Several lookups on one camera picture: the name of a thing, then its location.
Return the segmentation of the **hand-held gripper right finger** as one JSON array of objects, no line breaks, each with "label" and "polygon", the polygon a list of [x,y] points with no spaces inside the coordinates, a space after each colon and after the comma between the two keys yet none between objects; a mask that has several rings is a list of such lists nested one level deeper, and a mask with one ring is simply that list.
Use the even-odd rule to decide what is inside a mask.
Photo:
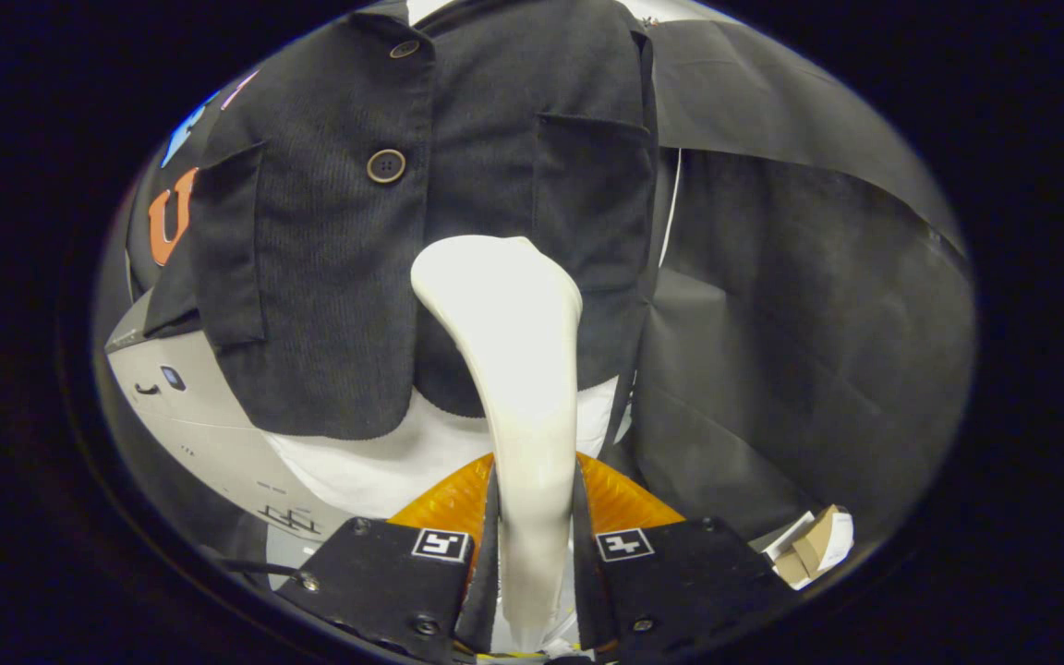
[{"label": "hand-held gripper right finger", "polygon": [[600,664],[695,664],[780,618],[795,592],[721,518],[687,518],[579,454],[573,588],[580,647]]}]

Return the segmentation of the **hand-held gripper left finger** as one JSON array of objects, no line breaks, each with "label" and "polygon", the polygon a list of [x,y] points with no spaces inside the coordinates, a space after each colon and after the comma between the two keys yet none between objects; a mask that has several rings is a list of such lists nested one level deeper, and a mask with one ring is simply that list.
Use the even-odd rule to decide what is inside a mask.
[{"label": "hand-held gripper left finger", "polygon": [[485,454],[389,519],[347,519],[277,594],[344,638],[473,664],[489,651],[497,618],[499,506]]}]

